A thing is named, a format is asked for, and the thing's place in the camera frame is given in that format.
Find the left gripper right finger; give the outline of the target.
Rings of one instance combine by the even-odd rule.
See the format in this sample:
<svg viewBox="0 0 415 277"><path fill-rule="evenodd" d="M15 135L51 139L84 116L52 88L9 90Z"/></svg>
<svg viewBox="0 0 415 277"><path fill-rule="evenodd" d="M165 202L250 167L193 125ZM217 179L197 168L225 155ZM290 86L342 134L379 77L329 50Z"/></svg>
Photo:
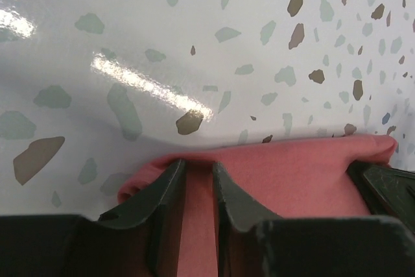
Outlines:
<svg viewBox="0 0 415 277"><path fill-rule="evenodd" d="M236 184L222 163L214 163L212 173L218 275L263 276L257 225L281 216Z"/></svg>

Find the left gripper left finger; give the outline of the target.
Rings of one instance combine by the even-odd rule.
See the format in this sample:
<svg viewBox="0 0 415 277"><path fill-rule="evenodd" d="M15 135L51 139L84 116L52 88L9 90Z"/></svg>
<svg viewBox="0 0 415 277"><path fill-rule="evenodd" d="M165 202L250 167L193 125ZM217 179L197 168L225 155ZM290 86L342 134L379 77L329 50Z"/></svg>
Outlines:
<svg viewBox="0 0 415 277"><path fill-rule="evenodd" d="M119 234L127 276L176 276L184 215L185 160L176 160L149 186L100 215Z"/></svg>

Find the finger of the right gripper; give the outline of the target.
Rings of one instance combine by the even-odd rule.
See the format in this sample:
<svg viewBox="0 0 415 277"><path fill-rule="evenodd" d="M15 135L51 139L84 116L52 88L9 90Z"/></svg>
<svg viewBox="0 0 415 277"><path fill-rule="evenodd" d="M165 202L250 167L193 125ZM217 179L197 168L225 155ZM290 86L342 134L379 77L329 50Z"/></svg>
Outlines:
<svg viewBox="0 0 415 277"><path fill-rule="evenodd" d="M347 174L372 215L389 215L414 231L414 173L354 161Z"/></svg>

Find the salmon pink t shirt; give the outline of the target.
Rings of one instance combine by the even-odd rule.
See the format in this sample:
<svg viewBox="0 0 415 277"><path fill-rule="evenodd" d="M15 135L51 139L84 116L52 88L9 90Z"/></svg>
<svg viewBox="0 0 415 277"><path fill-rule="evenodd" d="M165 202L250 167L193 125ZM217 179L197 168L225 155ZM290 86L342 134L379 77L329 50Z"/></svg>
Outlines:
<svg viewBox="0 0 415 277"><path fill-rule="evenodd" d="M169 154L140 168L120 188L124 202L175 160L186 161L186 195L178 263L179 276L216 276L212 166L221 163L253 198L283 217L368 215L347 175L351 162L388 165L397 141L387 135L352 135L280 141Z"/></svg>

